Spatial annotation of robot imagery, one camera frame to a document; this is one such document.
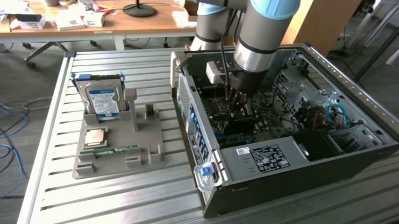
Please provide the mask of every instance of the motherboard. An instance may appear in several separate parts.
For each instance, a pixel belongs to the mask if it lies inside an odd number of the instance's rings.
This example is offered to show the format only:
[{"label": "motherboard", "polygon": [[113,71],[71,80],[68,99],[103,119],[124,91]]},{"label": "motherboard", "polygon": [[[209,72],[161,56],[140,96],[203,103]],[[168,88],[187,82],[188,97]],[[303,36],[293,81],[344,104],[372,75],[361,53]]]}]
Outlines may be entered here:
[{"label": "motherboard", "polygon": [[269,92],[259,92],[253,96],[253,113],[251,116],[243,116],[241,111],[235,112],[235,130],[229,129],[228,133],[224,129],[228,122],[228,108],[224,104],[224,97],[201,98],[201,102],[209,115],[220,149],[276,139],[293,131],[293,127],[285,128],[281,124],[281,118],[272,107]]}]

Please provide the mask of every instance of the hard drive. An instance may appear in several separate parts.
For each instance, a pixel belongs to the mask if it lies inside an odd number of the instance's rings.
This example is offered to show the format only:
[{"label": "hard drive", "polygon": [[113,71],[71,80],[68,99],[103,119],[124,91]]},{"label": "hard drive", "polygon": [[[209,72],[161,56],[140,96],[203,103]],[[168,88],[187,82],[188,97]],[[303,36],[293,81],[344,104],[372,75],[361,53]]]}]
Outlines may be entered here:
[{"label": "hard drive", "polygon": [[96,114],[99,120],[119,117],[128,110],[124,100],[124,75],[72,74],[72,83],[80,94],[87,114]]}]

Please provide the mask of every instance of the cardboard box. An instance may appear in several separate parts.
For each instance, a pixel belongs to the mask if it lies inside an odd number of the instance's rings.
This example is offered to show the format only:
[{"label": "cardboard box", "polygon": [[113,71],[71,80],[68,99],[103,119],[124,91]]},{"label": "cardboard box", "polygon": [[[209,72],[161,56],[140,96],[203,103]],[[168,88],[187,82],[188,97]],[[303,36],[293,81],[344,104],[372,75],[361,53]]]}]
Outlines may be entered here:
[{"label": "cardboard box", "polygon": [[43,29],[45,18],[40,14],[15,14],[21,29]]},{"label": "cardboard box", "polygon": [[104,13],[92,13],[84,16],[83,23],[88,27],[103,27]]},{"label": "cardboard box", "polygon": [[197,10],[199,10],[199,4],[193,3],[191,1],[180,1],[181,7],[184,7],[184,11],[187,13],[188,22],[196,22],[197,21]]},{"label": "cardboard box", "polygon": [[77,14],[69,14],[68,12],[59,12],[56,23],[59,31],[80,29],[85,27],[80,16]]}]

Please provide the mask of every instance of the barcode label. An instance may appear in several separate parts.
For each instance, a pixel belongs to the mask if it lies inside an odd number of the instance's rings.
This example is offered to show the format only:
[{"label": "barcode label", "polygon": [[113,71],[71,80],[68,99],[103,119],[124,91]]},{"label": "barcode label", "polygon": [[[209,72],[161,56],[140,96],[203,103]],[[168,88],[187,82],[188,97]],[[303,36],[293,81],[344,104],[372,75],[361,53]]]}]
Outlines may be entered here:
[{"label": "barcode label", "polygon": [[245,148],[237,148],[236,151],[237,151],[239,155],[248,154],[249,153],[249,148],[248,147],[245,147]]}]

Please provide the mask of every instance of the chair wheel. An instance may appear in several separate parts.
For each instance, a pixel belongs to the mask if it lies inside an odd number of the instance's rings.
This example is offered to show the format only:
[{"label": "chair wheel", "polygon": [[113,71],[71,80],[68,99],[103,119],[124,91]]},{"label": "chair wheel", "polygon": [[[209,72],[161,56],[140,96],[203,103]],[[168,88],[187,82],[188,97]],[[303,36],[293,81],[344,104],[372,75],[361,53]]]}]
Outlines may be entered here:
[{"label": "chair wheel", "polygon": [[97,46],[97,42],[96,41],[89,41],[89,44],[96,47]]},{"label": "chair wheel", "polygon": [[23,43],[23,47],[24,47],[25,49],[32,49],[32,45],[31,45],[29,43]]},{"label": "chair wheel", "polygon": [[36,63],[33,63],[33,62],[28,62],[28,63],[27,63],[27,66],[29,67],[29,69],[33,69],[33,68],[36,68]]}]

